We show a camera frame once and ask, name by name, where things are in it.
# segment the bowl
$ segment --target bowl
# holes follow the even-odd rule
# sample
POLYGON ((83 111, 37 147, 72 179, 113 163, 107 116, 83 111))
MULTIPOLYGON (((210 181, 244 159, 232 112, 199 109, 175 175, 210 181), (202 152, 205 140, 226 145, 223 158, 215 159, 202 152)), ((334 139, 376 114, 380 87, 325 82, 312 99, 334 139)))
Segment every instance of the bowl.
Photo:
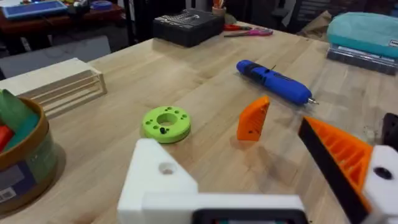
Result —
POLYGON ((39 115, 39 122, 19 144, 0 153, 0 213, 33 201, 51 184, 57 171, 54 143, 43 108, 30 99, 20 99, 39 115))

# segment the black box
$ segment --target black box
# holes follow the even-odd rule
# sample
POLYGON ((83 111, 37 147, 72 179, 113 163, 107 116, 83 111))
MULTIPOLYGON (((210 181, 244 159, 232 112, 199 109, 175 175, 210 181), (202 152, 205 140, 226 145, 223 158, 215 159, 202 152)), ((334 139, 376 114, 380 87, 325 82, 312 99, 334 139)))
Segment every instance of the black box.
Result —
POLYGON ((197 9, 185 9, 176 16, 161 16, 154 19, 154 37, 185 47, 218 35, 223 31, 224 17, 197 9))

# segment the red scissors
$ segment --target red scissors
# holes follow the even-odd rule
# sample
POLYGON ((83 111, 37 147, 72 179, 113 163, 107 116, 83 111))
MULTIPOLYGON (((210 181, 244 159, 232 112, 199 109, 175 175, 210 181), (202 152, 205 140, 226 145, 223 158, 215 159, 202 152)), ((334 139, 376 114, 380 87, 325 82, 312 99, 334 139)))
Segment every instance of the red scissors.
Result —
POLYGON ((224 37, 244 37, 244 36, 269 36, 274 33, 273 30, 271 29, 265 29, 265 28, 255 28, 253 30, 249 30, 246 32, 239 32, 235 34, 227 34, 224 35, 224 37))
POLYGON ((225 31, 236 31, 236 30, 251 30, 252 27, 249 26, 238 26, 233 24, 225 24, 224 30, 225 31))

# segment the white 3d printed part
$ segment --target white 3d printed part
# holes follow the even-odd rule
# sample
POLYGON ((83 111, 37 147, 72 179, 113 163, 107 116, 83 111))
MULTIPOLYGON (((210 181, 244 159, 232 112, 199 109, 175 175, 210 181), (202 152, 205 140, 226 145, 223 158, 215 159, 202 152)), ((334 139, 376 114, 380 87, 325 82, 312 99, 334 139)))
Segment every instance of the white 3d printed part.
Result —
POLYGON ((303 211, 297 195, 199 194, 195 180, 153 139, 140 139, 118 205, 121 224, 188 224, 203 208, 303 211))

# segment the wooden workbench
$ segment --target wooden workbench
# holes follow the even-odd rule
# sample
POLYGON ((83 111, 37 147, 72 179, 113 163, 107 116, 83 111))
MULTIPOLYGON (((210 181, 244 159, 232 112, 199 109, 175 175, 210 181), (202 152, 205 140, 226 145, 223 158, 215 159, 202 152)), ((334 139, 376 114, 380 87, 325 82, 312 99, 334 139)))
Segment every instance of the wooden workbench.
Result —
POLYGON ((302 115, 322 119, 373 144, 382 117, 397 113, 395 77, 325 58, 328 44, 275 32, 217 36, 185 49, 148 40, 91 62, 108 94, 50 121, 62 174, 35 203, 1 224, 117 223, 116 205, 143 115, 180 106, 192 131, 164 146, 201 192, 298 194, 313 223, 346 223, 317 165, 297 136, 302 115), (308 86, 320 105, 298 108, 241 77, 248 59, 308 86), (240 112, 260 96, 271 105, 259 142, 238 142, 240 112))

